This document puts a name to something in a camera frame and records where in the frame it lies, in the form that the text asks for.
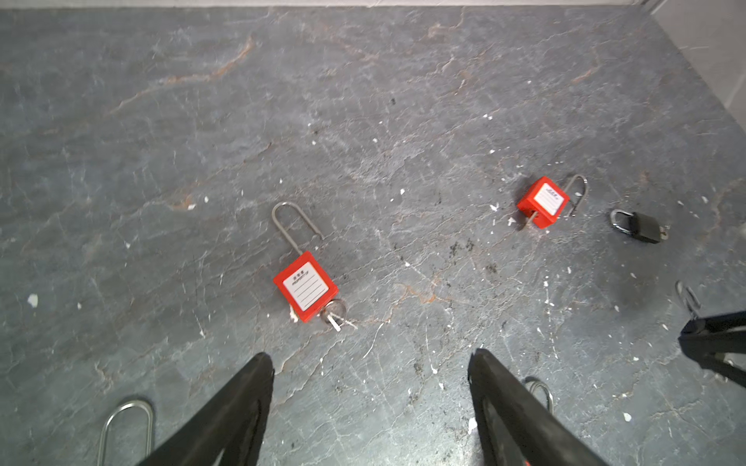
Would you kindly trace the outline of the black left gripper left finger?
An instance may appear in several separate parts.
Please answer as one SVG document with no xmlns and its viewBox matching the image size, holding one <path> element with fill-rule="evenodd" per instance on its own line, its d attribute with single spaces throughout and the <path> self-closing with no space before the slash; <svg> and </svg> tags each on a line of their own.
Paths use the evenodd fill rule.
<svg viewBox="0 0 746 466">
<path fill-rule="evenodd" d="M 270 355 L 257 353 L 143 465 L 256 465 L 273 393 Z"/>
</svg>

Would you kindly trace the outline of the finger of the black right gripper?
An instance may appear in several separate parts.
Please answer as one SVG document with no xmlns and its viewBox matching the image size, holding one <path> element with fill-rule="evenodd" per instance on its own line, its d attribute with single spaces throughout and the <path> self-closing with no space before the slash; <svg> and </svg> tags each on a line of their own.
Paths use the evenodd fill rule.
<svg viewBox="0 0 746 466">
<path fill-rule="evenodd" d="M 703 370 L 710 370 L 745 386 L 745 370 L 725 362 L 728 353 L 745 355 L 745 312 L 690 320 L 678 338 L 683 355 Z"/>
</svg>

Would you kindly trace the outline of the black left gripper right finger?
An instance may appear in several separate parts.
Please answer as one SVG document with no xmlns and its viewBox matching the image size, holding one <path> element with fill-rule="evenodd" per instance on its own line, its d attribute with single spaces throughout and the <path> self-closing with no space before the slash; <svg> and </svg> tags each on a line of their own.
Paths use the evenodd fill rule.
<svg viewBox="0 0 746 466">
<path fill-rule="evenodd" d="M 468 382 L 486 465 L 603 465 L 490 352 L 478 349 Z"/>
</svg>

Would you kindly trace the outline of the red long-shackle padlock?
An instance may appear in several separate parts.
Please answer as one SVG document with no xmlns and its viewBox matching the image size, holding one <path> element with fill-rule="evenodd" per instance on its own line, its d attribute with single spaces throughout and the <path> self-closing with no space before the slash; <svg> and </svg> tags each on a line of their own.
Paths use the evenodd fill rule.
<svg viewBox="0 0 746 466">
<path fill-rule="evenodd" d="M 546 382 L 540 380 L 540 378 L 529 376 L 524 379 L 524 386 L 531 394 L 536 394 L 536 392 L 539 391 L 542 392 L 544 394 L 547 411 L 551 415 L 555 413 L 555 397 Z"/>
</svg>

